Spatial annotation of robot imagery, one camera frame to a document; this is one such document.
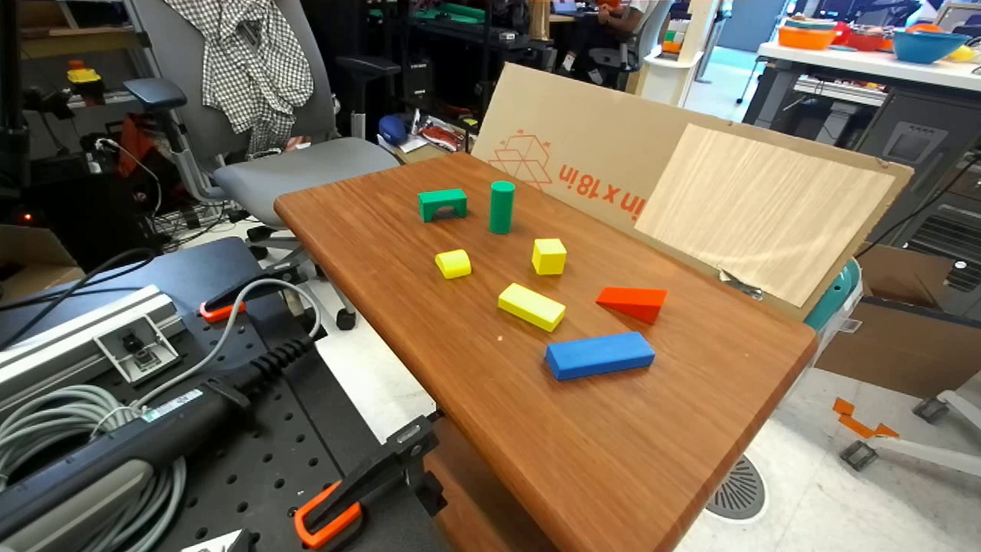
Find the green cylinder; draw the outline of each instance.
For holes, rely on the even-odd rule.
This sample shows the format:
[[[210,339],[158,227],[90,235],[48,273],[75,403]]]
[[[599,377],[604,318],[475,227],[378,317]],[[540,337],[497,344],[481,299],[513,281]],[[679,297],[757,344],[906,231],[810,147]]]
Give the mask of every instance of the green cylinder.
[[[510,233],[514,221],[514,181],[490,181],[490,233]]]

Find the green block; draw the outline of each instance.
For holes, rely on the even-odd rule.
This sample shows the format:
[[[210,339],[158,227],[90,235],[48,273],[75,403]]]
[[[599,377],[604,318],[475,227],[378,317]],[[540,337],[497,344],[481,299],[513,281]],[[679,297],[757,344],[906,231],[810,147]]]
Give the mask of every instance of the green block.
[[[490,185],[490,233],[510,233],[514,221],[514,181]]]
[[[465,217],[465,191],[462,186],[422,191],[416,196],[416,208],[422,221]]]

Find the blue block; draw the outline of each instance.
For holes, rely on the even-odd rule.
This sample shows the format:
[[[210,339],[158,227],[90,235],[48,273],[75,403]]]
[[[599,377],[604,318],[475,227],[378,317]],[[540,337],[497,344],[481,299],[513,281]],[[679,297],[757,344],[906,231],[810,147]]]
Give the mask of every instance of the blue block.
[[[551,367],[555,380],[650,367],[653,355],[653,345],[636,330],[562,339],[544,345],[544,365]]]

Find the yellow cube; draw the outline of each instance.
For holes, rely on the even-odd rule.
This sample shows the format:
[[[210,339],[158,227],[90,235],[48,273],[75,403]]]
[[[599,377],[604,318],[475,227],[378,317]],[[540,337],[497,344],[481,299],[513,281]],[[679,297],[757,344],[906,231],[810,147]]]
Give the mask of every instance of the yellow cube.
[[[537,294],[518,281],[513,281],[506,290],[499,290],[497,307],[501,312],[525,318],[528,326],[533,326],[540,330],[555,330],[559,322],[565,318],[565,304],[549,299],[544,294]]]
[[[462,279],[473,273],[470,255],[462,248],[435,255],[442,279]]]
[[[566,265],[566,252],[562,239],[533,239],[530,266],[537,275],[562,275]]]

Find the orange container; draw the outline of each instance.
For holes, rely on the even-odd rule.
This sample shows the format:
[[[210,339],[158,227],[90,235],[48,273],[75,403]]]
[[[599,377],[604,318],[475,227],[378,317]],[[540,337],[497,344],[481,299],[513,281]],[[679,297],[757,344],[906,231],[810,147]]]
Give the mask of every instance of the orange container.
[[[789,49],[829,49],[833,43],[833,26],[779,26],[775,31],[779,46]]]

